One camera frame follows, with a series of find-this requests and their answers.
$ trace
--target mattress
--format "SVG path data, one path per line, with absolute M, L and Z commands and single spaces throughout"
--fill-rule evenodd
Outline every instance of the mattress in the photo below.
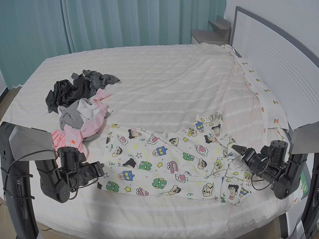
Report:
M 227 131 L 238 145 L 262 147 L 258 98 L 248 88 L 236 59 L 220 46 L 206 43 L 111 48 L 48 58 L 24 84 L 2 121 L 49 132 L 59 129 L 58 114 L 48 113 L 46 95 L 56 81 L 71 81 L 71 74 L 83 69 L 121 79 L 105 89 L 112 96 L 103 102 L 114 112 L 98 131 L 99 138 L 85 142 L 89 162 L 101 161 L 112 123 L 177 132 L 191 127 L 197 114 L 208 116 L 214 110 L 224 112 Z M 281 139 L 277 130 L 281 129 L 268 129 L 269 141 Z M 170 195 L 112 193 L 97 189 L 96 184 L 60 204 L 43 195 L 34 162 L 30 162 L 30 173 L 37 221 L 90 239 L 235 238 L 295 204 L 293 195 L 278 200 L 269 188 L 253 190 L 240 206 L 233 206 Z

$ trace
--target cartoon character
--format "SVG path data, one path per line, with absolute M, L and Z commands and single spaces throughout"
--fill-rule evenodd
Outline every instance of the cartoon character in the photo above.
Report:
M 166 186 L 167 181 L 165 181 L 163 178 L 156 178 L 153 180 L 152 186 L 156 189 L 164 189 Z
M 185 159 L 186 161 L 194 161 L 194 158 L 195 158 L 195 156 L 183 152 L 183 159 Z
M 199 162 L 198 162 L 198 169 L 204 169 L 205 167 L 207 166 L 207 163 L 206 161 L 202 160 L 201 158 L 199 159 Z
M 246 196 L 248 193 L 249 192 L 242 187 L 239 193 L 239 197 Z
M 230 196 L 228 197 L 230 200 L 233 200 L 235 198 L 235 195 L 237 195 L 237 191 L 239 189 L 238 185 L 229 184 L 228 189 L 230 192 Z
M 220 124 L 218 124 L 217 126 L 212 126 L 212 130 L 214 130 L 215 136 L 220 136 L 220 131 L 221 131 L 221 127 Z
M 119 178 L 121 180 L 126 180 L 126 181 L 133 181 L 133 177 L 135 175 L 132 174 L 132 171 L 123 171 L 122 173 L 119 174 Z
M 176 138 L 170 139 L 169 141 L 170 141 L 170 143 L 171 143 L 173 146 L 177 147 L 177 145 L 178 145 L 178 140 L 179 140 L 179 138 L 176 137 Z
M 106 189 L 111 192 L 118 192 L 119 188 L 120 187 L 116 184 L 116 182 L 108 181 L 108 183 L 106 184 Z
M 232 138 L 231 136 L 229 136 L 228 138 L 229 138 L 229 143 L 236 142 L 235 139 Z
M 152 164 L 148 161 L 142 161 L 139 165 L 140 169 L 146 170 L 146 171 L 150 171 L 152 167 Z
M 137 138 L 138 136 L 141 136 L 142 134 L 140 133 L 140 132 L 138 132 L 138 131 L 136 131 L 136 130 L 132 130 L 132 129 L 129 129 L 129 130 L 127 130 L 128 132 L 129 132 L 129 138 L 130 139 L 135 139 L 135 138 Z
M 131 168 L 134 168 L 136 165 L 134 159 L 130 158 L 128 161 L 126 161 L 123 166 L 126 166 L 126 167 L 131 167 Z
M 127 140 L 125 139 L 124 136 L 122 135 L 117 135 L 117 138 L 119 139 L 120 143 L 123 144 L 124 146 L 127 145 Z
M 120 146 L 117 146 L 115 152 L 112 154 L 112 157 L 117 157 L 119 154 L 122 153 L 122 151 L 122 148 Z
M 193 128 L 193 127 L 190 127 L 190 128 L 188 129 L 188 134 L 187 134 L 187 135 L 188 135 L 188 136 L 193 136 L 193 137 L 197 136 L 197 131 L 196 131 L 196 129 Z
M 207 156 L 208 149 L 201 145 L 195 145 L 196 151 L 202 156 Z
M 166 155 L 166 151 L 167 149 L 162 146 L 162 147 L 158 147 L 156 148 L 156 150 L 153 151 L 153 156 L 163 156 L 163 155 Z
M 197 129 L 199 132 L 204 133 L 204 126 L 203 126 L 202 122 L 197 121 L 197 123 L 195 124 L 195 126 L 196 126 L 196 129 Z
M 156 136 L 154 136 L 154 134 L 151 135 L 151 137 L 147 140 L 147 143 L 149 144 L 156 144 L 156 141 L 158 140 L 158 138 Z
M 218 113 L 214 113 L 212 115 L 210 115 L 208 118 L 210 119 L 210 121 L 214 121 L 217 118 Z
M 251 175 L 249 173 L 244 172 L 244 181 L 251 183 Z
M 149 193 L 146 190 L 139 187 L 138 189 L 136 189 L 136 194 L 138 196 L 148 196 Z
M 204 135 L 206 143 L 217 142 L 216 137 L 209 137 L 208 135 Z
M 242 162 L 240 159 L 237 159 L 235 162 L 236 169 L 240 169 L 242 167 Z
M 177 163 L 175 161 L 171 161 L 167 163 L 167 169 L 171 170 L 171 173 L 174 173 L 175 171 L 178 171 Z
M 202 193 L 204 197 L 209 197 L 211 195 L 213 195 L 213 189 L 214 189 L 214 183 L 207 183 L 206 185 L 204 185 Z
M 107 134 L 106 143 L 109 143 L 109 142 L 110 142 L 111 136 L 112 136 L 112 132 L 109 132 L 109 133 Z
M 216 170 L 215 173 L 219 172 L 219 171 L 222 169 L 222 167 L 223 167 L 223 165 L 222 165 L 222 163 L 221 163 L 221 161 L 220 161 L 219 158 L 216 160 L 216 162 L 214 163 L 214 165 L 215 165 L 215 166 L 214 166 L 214 170 Z
M 184 174 L 175 174 L 175 179 L 181 183 L 185 183 L 186 181 L 188 181 Z
M 177 185 L 174 185 L 173 188 L 171 189 L 170 192 L 168 192 L 170 195 L 173 195 L 173 194 L 177 194 L 181 192 L 181 189 L 177 186 Z

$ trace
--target teal curtain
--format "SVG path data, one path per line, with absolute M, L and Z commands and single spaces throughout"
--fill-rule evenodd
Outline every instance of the teal curtain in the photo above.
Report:
M 0 0 L 0 70 L 11 88 L 48 57 L 189 44 L 191 30 L 211 30 L 224 10 L 225 0 Z

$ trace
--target white headboard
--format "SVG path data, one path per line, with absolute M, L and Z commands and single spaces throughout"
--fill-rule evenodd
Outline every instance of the white headboard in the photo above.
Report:
M 230 45 L 281 103 L 292 129 L 319 121 L 319 58 L 296 38 L 236 7 Z

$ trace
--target white cartoon pajamas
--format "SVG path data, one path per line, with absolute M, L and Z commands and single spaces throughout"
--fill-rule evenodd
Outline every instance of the white cartoon pajamas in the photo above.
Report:
M 112 124 L 98 188 L 139 196 L 170 194 L 240 204 L 250 194 L 251 174 L 231 149 L 222 112 L 197 115 L 178 133 Z

